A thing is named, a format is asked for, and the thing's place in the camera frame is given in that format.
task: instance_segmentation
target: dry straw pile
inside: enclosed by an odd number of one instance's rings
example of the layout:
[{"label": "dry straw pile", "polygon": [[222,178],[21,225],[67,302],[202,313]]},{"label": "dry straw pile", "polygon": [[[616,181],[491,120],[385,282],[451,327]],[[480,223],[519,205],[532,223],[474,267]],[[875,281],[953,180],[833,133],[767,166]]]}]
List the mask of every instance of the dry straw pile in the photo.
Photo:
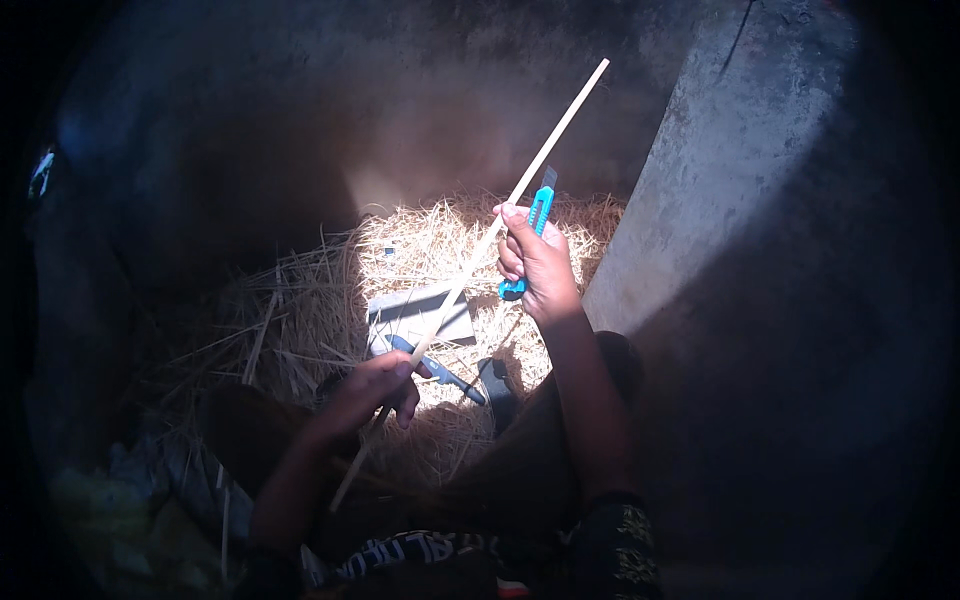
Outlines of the dry straw pile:
[{"label": "dry straw pile", "polygon": [[[152,398],[148,415],[168,436],[198,448],[196,400],[218,383],[250,382],[277,401],[318,408],[324,382],[369,357],[368,299],[461,273],[492,223],[492,207],[502,201],[491,194],[444,196],[422,207],[398,207],[388,217],[367,217],[355,229],[326,236],[311,252],[282,257],[273,269],[238,276],[214,296],[156,314],[155,331],[163,336],[145,344],[141,366]],[[554,202],[550,220],[569,240],[581,286],[592,277],[623,208],[609,196],[558,196]],[[384,252],[388,246],[396,249],[392,259]],[[526,396],[547,375],[550,360],[520,303],[497,297],[502,277],[495,260],[490,249],[465,290],[476,345],[437,344],[429,355],[474,383],[478,360],[500,358],[514,389]],[[412,426],[402,431],[387,420],[384,442],[366,466],[407,488],[441,484],[492,442],[489,406],[477,406],[453,386],[419,380],[418,387],[421,404]]]}]

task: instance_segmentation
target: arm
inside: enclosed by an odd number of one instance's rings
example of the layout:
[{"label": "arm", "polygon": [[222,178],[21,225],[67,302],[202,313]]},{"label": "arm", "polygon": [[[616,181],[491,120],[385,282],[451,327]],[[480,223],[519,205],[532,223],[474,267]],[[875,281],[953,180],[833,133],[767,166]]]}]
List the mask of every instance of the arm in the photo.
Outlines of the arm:
[{"label": "arm", "polygon": [[552,224],[542,238],[527,224],[528,208],[504,204],[510,231],[497,268],[527,277],[523,307],[537,322],[553,362],[564,428],[584,502],[611,491],[636,492],[629,471],[629,420],[580,303],[566,239]]},{"label": "arm", "polygon": [[[420,396],[410,378],[410,355],[400,350],[382,354],[358,365],[335,390],[323,410],[308,422],[287,449],[274,473],[253,504],[251,542],[294,557],[306,538],[318,503],[321,470],[337,442],[356,434],[385,398],[402,391],[397,422],[409,426]],[[418,366],[418,372],[429,372]]]}]

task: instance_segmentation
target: sleeve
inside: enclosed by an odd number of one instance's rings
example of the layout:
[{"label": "sleeve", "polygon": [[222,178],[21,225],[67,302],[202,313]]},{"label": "sleeve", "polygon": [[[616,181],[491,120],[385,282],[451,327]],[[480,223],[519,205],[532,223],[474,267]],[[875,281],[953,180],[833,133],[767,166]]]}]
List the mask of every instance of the sleeve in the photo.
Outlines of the sleeve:
[{"label": "sleeve", "polygon": [[634,494],[612,492],[595,498],[570,543],[576,598],[663,597],[650,522]]},{"label": "sleeve", "polygon": [[245,571],[233,600],[295,600],[302,592],[297,566],[272,550],[254,548],[245,560]]}]

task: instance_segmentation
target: black object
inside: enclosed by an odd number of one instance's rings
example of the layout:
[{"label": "black object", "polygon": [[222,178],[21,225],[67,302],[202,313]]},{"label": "black object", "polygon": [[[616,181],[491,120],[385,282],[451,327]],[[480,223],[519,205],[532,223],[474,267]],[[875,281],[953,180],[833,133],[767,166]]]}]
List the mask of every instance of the black object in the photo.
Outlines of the black object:
[{"label": "black object", "polygon": [[[410,342],[407,342],[400,336],[394,335],[392,333],[388,333],[384,337],[387,338],[387,342],[389,342],[390,345],[394,347],[394,349],[403,350],[404,352],[409,352],[413,354],[414,352],[413,345],[411,345]],[[476,388],[468,384],[466,381],[464,381],[457,375],[450,372],[445,366],[441,365],[434,359],[430,358],[429,356],[424,356],[420,361],[422,362],[422,364],[426,365],[427,369],[430,370],[431,375],[433,375],[434,377],[437,377],[437,383],[457,386],[463,391],[463,393],[468,398],[470,398],[480,406],[483,406],[484,404],[487,403],[487,399],[484,398],[483,394],[480,394],[480,392]]]},{"label": "black object", "polygon": [[499,436],[516,416],[520,401],[507,385],[507,364],[495,358],[484,358],[477,363],[480,381],[487,388],[493,409],[493,433]]}]

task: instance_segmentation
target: leg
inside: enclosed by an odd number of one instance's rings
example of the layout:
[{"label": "leg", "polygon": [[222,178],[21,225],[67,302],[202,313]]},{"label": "leg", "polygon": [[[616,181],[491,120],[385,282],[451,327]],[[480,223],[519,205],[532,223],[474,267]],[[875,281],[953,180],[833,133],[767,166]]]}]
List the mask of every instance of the leg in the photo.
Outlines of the leg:
[{"label": "leg", "polygon": [[[596,334],[617,390],[631,398],[642,379],[627,338]],[[553,373],[479,462],[438,491],[441,518],[500,535],[551,539],[579,512],[577,478],[567,454],[560,396]]]}]

